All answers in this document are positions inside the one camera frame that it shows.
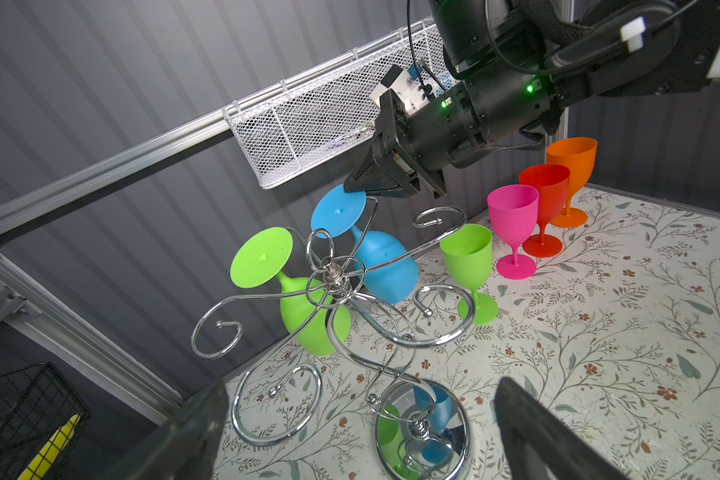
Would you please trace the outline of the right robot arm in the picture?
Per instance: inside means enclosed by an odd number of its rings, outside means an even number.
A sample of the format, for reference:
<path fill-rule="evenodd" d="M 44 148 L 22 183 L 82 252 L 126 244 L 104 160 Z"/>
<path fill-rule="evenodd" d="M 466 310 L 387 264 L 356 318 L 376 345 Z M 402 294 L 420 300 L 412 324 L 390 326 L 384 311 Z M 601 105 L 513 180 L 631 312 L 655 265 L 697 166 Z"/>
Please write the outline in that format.
<path fill-rule="evenodd" d="M 445 168 L 504 151 L 515 132 L 525 149 L 540 149 L 582 100 L 700 90 L 720 49 L 720 1 L 598 1 L 575 22 L 550 1 L 430 7 L 455 84 L 415 114 L 397 93 L 381 95 L 349 193 L 442 197 Z"/>

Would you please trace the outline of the blue wine glass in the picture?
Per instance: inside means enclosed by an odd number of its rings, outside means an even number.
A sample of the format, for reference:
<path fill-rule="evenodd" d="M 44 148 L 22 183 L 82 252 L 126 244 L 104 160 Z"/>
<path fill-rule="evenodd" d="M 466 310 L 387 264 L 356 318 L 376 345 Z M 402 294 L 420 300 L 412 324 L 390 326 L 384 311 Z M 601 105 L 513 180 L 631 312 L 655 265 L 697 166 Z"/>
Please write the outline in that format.
<path fill-rule="evenodd" d="M 369 268 L 392 260 L 406 252 L 403 244 L 392 235 L 369 231 L 362 243 L 362 231 L 356 226 L 365 210 L 364 192 L 346 193 L 342 185 L 330 190 L 320 200 L 311 217 L 311 229 L 323 228 L 332 237 L 350 231 L 359 246 L 355 257 Z M 364 285 L 377 298 L 391 304 L 404 301 L 416 288 L 419 269 L 413 258 L 400 260 L 383 269 L 369 272 Z"/>

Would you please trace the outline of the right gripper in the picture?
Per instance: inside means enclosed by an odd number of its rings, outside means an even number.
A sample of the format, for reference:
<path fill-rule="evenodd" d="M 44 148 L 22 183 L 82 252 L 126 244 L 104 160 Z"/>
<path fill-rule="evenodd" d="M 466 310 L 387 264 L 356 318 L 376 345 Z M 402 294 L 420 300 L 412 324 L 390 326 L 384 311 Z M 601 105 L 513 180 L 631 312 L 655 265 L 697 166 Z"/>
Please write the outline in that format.
<path fill-rule="evenodd" d="M 552 82 L 492 62 L 458 82 L 415 115 L 392 90 L 380 97 L 374 138 L 345 178 L 346 193 L 409 198 L 426 188 L 446 190 L 443 170 L 463 169 L 487 155 L 513 150 L 500 145 L 514 131 L 528 141 L 519 149 L 543 146 L 559 127 L 562 108 Z"/>

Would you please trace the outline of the pink wine glass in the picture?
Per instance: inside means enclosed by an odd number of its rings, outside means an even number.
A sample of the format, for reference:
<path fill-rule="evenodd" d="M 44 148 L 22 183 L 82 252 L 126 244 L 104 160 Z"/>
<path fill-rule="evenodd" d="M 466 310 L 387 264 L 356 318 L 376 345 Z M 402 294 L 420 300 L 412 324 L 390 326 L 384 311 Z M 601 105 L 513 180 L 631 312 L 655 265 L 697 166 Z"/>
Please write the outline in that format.
<path fill-rule="evenodd" d="M 536 272 L 535 261 L 521 255 L 519 249 L 537 224 L 538 202 L 538 191 L 523 184 L 497 188 L 487 197 L 494 233 L 512 250 L 510 255 L 497 261 L 496 269 L 504 278 L 525 280 Z"/>

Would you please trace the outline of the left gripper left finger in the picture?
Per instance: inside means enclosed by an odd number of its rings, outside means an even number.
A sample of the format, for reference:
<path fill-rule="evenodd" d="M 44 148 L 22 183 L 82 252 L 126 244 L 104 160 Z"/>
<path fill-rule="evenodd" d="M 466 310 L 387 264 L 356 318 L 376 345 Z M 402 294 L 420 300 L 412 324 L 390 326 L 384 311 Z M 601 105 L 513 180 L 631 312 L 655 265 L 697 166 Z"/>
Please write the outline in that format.
<path fill-rule="evenodd" d="M 230 400 L 216 381 L 140 442 L 102 479 L 209 479 L 213 475 Z"/>

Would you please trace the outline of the orange wine glass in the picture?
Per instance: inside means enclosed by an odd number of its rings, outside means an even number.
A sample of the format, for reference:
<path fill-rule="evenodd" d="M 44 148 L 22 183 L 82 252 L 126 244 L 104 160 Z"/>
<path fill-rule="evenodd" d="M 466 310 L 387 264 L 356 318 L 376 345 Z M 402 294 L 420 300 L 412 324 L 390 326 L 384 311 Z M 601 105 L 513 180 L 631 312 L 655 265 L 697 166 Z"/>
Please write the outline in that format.
<path fill-rule="evenodd" d="M 589 181 L 596 159 L 598 142 L 589 137 L 567 138 L 551 144 L 546 150 L 546 163 L 565 166 L 570 171 L 568 196 L 561 213 L 552 220 L 554 226 L 571 229 L 584 225 L 588 215 L 572 207 L 572 200 Z"/>

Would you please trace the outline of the chrome wine glass rack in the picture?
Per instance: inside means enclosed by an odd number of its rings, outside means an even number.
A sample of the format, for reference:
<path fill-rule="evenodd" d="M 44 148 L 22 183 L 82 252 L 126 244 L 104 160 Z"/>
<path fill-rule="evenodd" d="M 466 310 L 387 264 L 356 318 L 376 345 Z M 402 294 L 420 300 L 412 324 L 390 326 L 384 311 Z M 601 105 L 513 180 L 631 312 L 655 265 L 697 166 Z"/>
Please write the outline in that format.
<path fill-rule="evenodd" d="M 378 202 L 366 197 L 356 226 L 359 242 L 371 231 Z M 279 340 L 226 385 L 229 417 L 214 464 L 214 479 L 333 479 L 378 475 L 395 479 L 466 479 L 474 466 L 474 430 L 460 399 L 430 376 L 433 357 L 474 323 L 467 289 L 422 280 L 402 302 L 391 305 L 364 285 L 369 272 L 408 257 L 437 252 L 430 240 L 398 257 L 367 268 L 355 257 L 350 231 L 332 237 L 318 228 L 308 236 L 288 230 L 294 240 L 282 272 L 306 277 L 321 290 L 317 309 L 329 311 L 327 335 L 335 352 L 309 353 L 297 340 L 314 319 Z M 211 307 L 191 336 L 193 352 L 211 360 L 204 343 L 210 333 L 227 332 L 231 352 L 241 343 L 240 307 L 273 303 L 290 295 L 273 278 Z"/>

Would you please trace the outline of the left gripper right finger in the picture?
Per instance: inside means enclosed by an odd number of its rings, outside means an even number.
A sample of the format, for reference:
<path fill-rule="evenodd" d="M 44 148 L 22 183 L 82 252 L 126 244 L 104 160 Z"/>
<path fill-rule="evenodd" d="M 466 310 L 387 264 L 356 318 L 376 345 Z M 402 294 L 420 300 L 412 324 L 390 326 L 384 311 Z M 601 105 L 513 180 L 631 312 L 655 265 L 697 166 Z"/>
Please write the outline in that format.
<path fill-rule="evenodd" d="M 494 411 L 513 479 L 624 479 L 523 387 L 500 379 Z"/>

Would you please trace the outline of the red wine glass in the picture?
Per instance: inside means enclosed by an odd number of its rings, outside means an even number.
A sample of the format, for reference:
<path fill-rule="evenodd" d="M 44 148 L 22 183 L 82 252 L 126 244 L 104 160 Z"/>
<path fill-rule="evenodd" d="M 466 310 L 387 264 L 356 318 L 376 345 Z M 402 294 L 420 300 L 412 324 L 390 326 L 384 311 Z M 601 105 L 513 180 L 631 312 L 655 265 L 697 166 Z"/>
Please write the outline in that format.
<path fill-rule="evenodd" d="M 546 233 L 547 226 L 563 210 L 568 199 L 570 170 L 563 165 L 543 164 L 520 173 L 519 183 L 534 187 L 539 193 L 537 224 L 540 232 L 530 236 L 523 249 L 531 256 L 550 258 L 560 253 L 560 239 Z"/>

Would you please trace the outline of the yellow-green wine glass front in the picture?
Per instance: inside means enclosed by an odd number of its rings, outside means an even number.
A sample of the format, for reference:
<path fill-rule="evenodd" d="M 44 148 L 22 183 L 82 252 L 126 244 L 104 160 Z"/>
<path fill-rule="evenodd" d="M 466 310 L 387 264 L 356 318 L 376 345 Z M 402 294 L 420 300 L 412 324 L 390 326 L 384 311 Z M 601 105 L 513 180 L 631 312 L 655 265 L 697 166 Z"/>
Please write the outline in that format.
<path fill-rule="evenodd" d="M 465 224 L 440 242 L 450 276 L 471 292 L 475 304 L 475 325 L 486 325 L 498 316 L 496 300 L 480 292 L 493 271 L 493 237 L 479 224 Z"/>

